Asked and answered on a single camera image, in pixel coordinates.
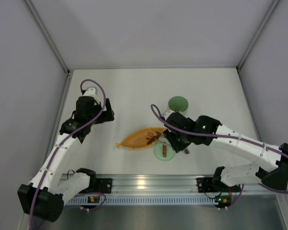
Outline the metal serving tongs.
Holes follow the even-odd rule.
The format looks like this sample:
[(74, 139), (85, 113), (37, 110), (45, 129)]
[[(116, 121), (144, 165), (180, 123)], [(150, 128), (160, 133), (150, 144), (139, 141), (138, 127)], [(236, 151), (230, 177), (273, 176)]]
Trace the metal serving tongs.
[(166, 137), (164, 136), (164, 134), (162, 132), (156, 131), (154, 136), (155, 135), (159, 135), (160, 136), (159, 139), (157, 141), (155, 141), (155, 142), (159, 142), (159, 143), (163, 144), (166, 147), (171, 147), (174, 150), (174, 148), (171, 146), (170, 143), (168, 143), (168, 144), (166, 143), (166, 141), (168, 141), (168, 139), (166, 139)]

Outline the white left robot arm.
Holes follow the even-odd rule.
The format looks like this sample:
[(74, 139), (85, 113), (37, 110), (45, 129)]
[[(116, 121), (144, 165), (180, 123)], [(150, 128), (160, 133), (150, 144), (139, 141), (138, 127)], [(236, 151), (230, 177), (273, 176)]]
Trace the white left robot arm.
[(67, 202), (77, 194), (99, 192), (96, 172), (80, 168), (60, 183), (65, 166), (83, 143), (91, 127), (114, 120), (109, 99), (101, 104), (92, 96), (80, 96), (72, 116), (59, 130), (56, 144), (42, 168), (28, 185), (22, 184), (18, 197), (25, 214), (55, 222)]

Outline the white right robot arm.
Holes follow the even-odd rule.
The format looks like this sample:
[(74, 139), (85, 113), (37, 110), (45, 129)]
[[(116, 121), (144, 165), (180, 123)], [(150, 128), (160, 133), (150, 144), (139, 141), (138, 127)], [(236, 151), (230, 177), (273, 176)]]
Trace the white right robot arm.
[(241, 135), (219, 120), (201, 115), (196, 121), (169, 110), (163, 120), (163, 132), (178, 153), (190, 144), (206, 145), (245, 158), (249, 164), (217, 167), (212, 183), (232, 187), (238, 184), (262, 184), (271, 191), (286, 193), (288, 185), (288, 144), (269, 145)]

